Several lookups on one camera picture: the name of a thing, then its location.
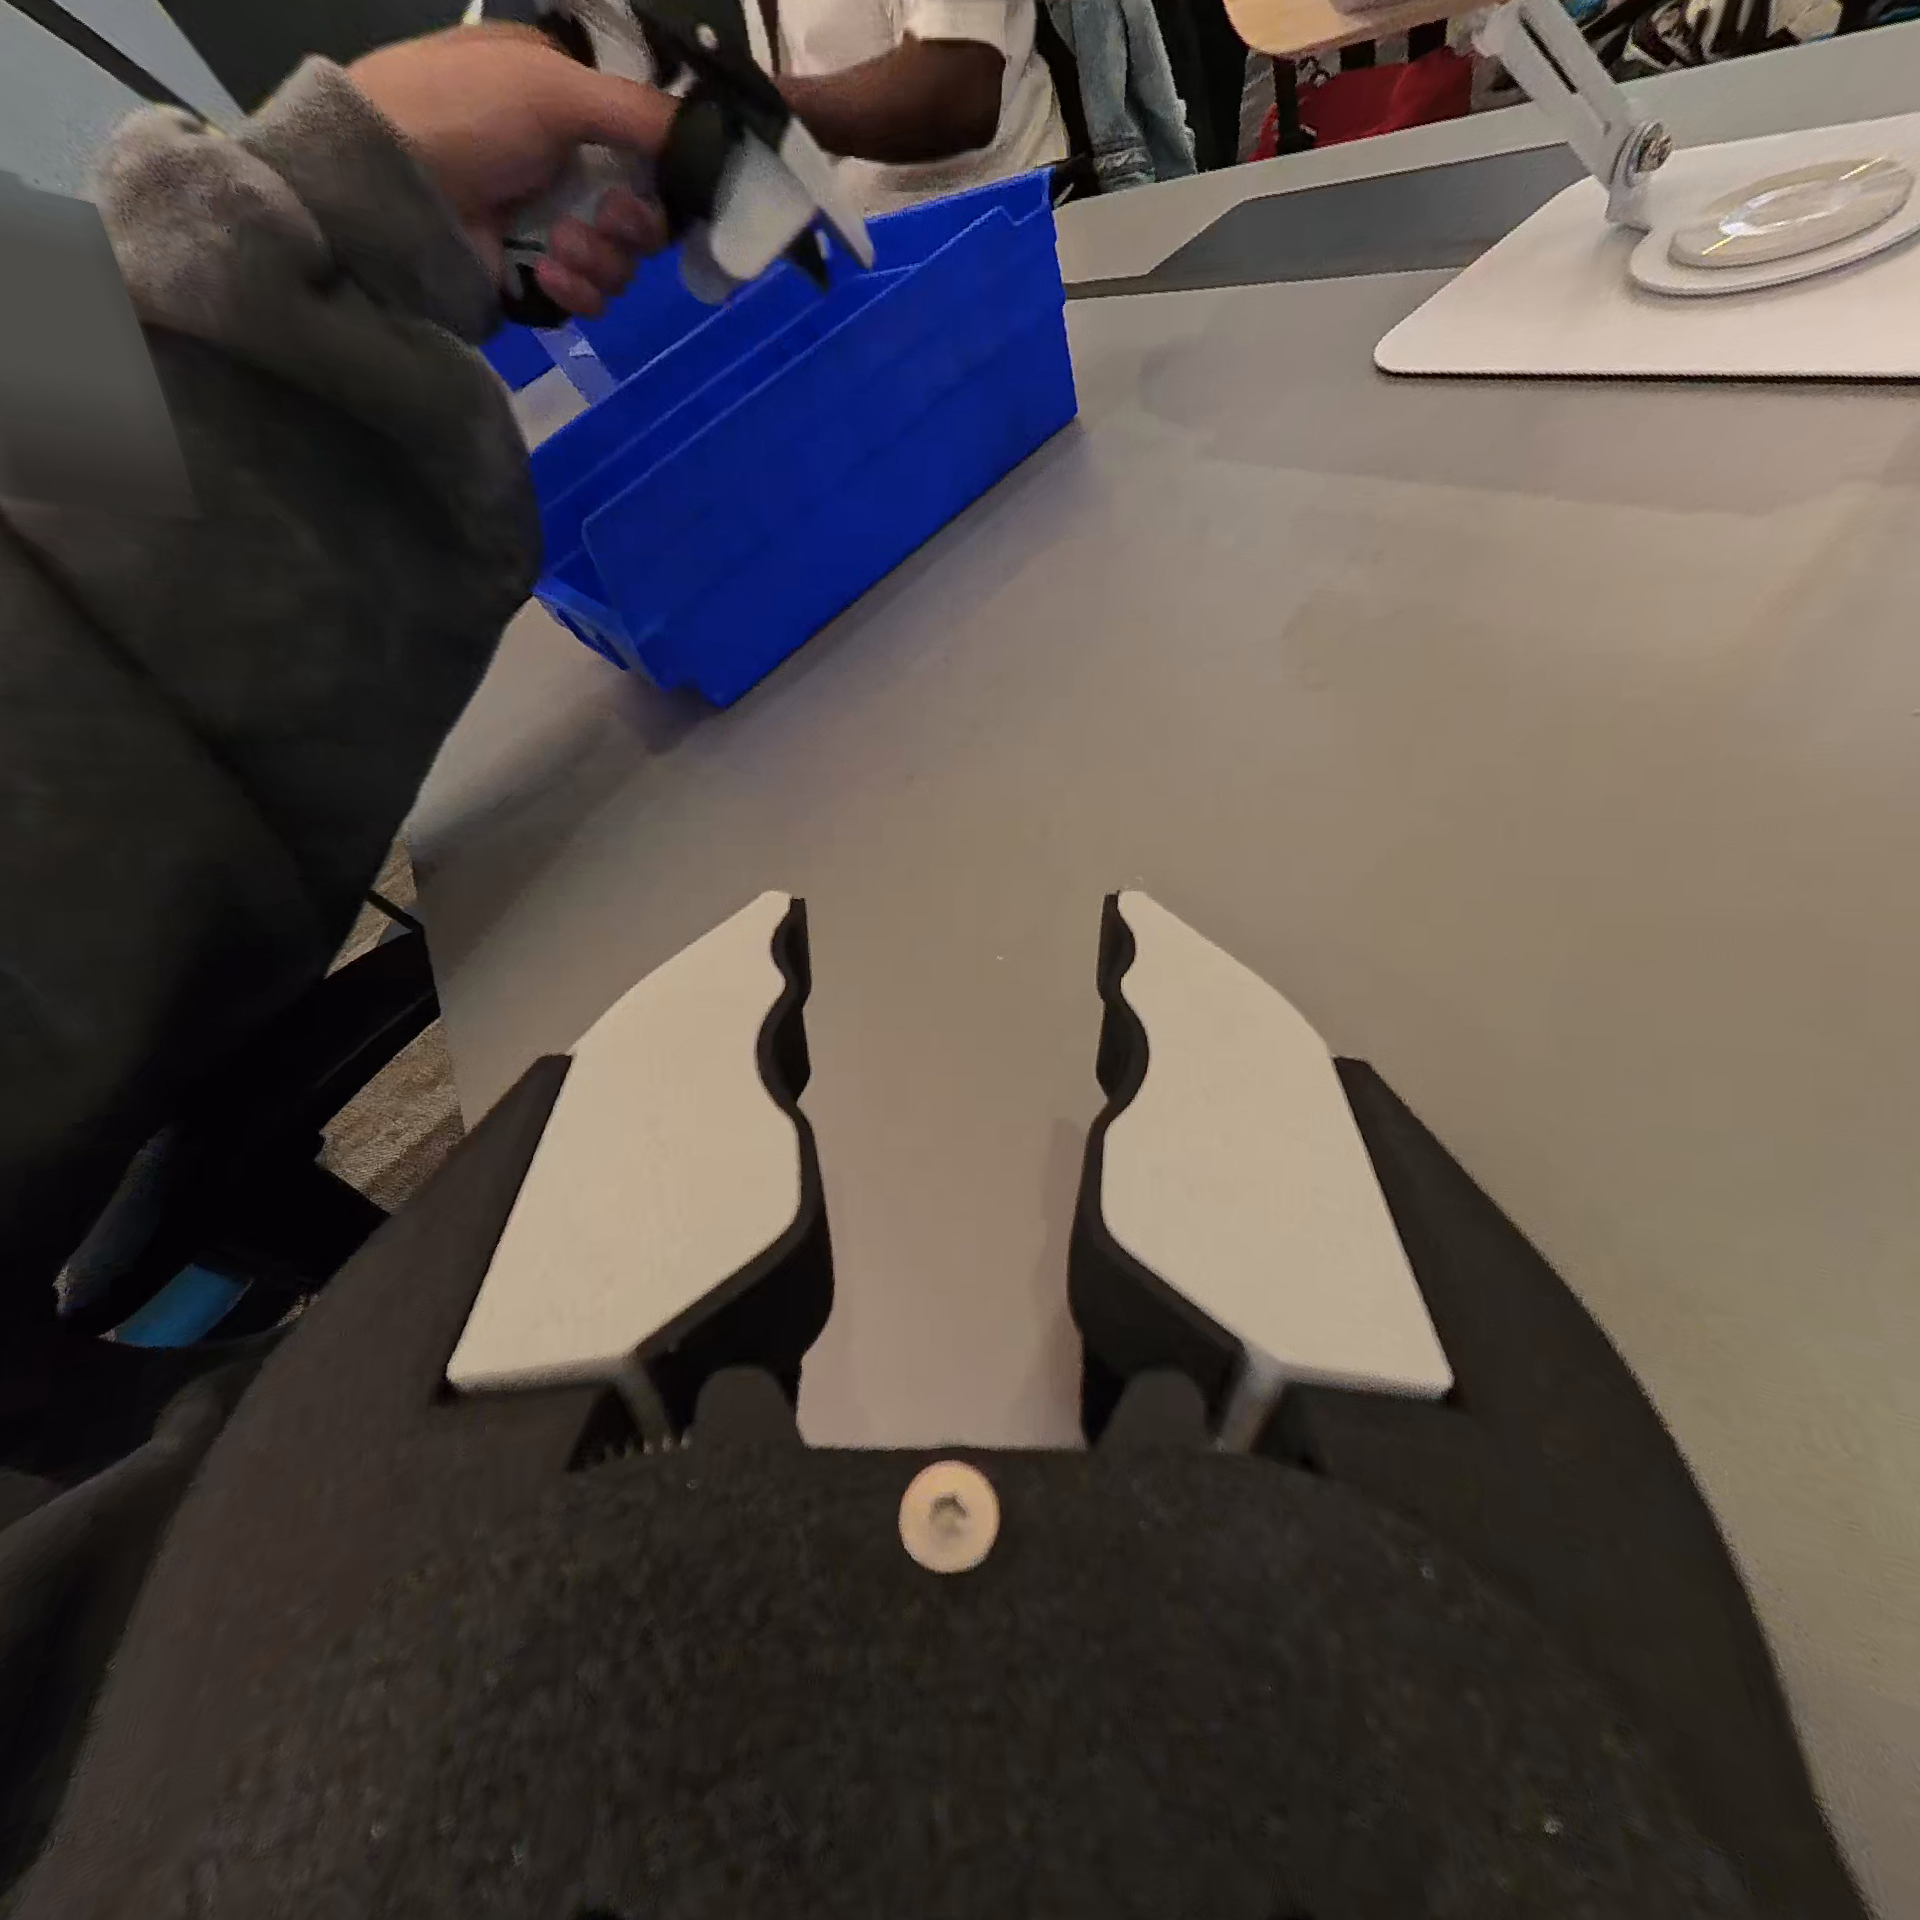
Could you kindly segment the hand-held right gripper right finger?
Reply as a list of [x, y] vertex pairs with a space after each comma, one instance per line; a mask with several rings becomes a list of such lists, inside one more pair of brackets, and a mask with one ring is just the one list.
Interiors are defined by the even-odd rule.
[[1102, 901], [1096, 995], [1067, 1244], [1084, 1440], [1148, 1376], [1228, 1452], [1292, 1389], [1446, 1405], [1455, 1364], [1313, 1021], [1144, 891]]

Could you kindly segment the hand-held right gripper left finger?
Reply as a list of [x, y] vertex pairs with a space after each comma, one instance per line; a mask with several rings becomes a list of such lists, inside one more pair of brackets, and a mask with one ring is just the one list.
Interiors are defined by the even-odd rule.
[[766, 891], [663, 959], [568, 1053], [446, 1367], [463, 1398], [612, 1389], [674, 1443], [710, 1380], [793, 1403], [832, 1311], [810, 1084], [810, 925]]

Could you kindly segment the blue plastic bin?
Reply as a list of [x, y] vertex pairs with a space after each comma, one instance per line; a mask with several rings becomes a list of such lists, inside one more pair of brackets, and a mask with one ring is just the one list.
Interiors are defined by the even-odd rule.
[[1076, 416], [1057, 170], [880, 214], [875, 261], [723, 303], [642, 262], [600, 320], [505, 324], [585, 407], [532, 450], [535, 602], [666, 693], [737, 704]]

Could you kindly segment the person's left forearm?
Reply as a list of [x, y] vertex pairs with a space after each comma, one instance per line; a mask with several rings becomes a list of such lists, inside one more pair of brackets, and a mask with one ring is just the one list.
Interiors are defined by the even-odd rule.
[[343, 947], [539, 562], [492, 276], [312, 56], [99, 203], [192, 519], [6, 507], [6, 1238], [82, 1236]]

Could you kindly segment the grey desk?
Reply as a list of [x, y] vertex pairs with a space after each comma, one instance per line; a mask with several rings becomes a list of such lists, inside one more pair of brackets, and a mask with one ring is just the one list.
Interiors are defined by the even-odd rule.
[[1432, 272], [1070, 300], [1079, 418], [732, 710], [524, 611], [411, 822], [478, 1119], [808, 901], [808, 1436], [1066, 1446], [1098, 917], [1379, 1067], [1704, 1482], [1915, 1915], [1915, 396], [1382, 378]]

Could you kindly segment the person's left hand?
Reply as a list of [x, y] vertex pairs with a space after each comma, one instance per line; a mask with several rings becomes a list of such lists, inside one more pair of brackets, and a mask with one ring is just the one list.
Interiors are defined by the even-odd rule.
[[[577, 151], [651, 160], [678, 109], [514, 23], [398, 40], [350, 61], [345, 76], [443, 195], [494, 282], [522, 210], [559, 188]], [[535, 283], [566, 316], [595, 317], [663, 244], [658, 203], [617, 186], [595, 212], [554, 222]]]

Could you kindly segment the grey blue jacket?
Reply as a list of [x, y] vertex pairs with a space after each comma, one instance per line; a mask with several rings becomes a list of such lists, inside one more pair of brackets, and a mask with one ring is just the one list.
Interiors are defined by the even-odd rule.
[[1187, 103], [1152, 2], [1048, 2], [1048, 66], [1073, 165], [1116, 195], [1195, 176]]

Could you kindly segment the red bag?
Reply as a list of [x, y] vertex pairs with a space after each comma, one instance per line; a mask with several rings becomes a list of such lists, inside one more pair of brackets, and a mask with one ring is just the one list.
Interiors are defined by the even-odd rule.
[[1473, 109], [1473, 55], [1446, 44], [1372, 64], [1278, 61], [1276, 103], [1266, 109], [1248, 160], [1322, 152], [1370, 136], [1438, 125]]

